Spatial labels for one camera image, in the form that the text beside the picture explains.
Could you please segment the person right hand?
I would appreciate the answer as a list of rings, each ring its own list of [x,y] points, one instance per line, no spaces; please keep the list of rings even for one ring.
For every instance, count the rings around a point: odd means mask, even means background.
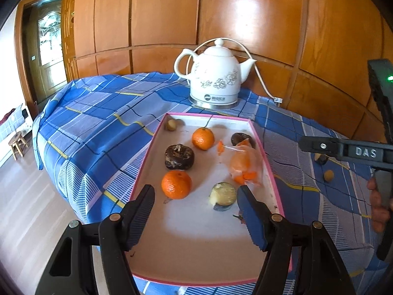
[[[372,177],[367,188],[370,190],[370,205],[372,209],[372,228],[376,233],[383,233],[387,221],[390,219],[390,212],[382,205],[382,197],[378,191],[376,179]]]

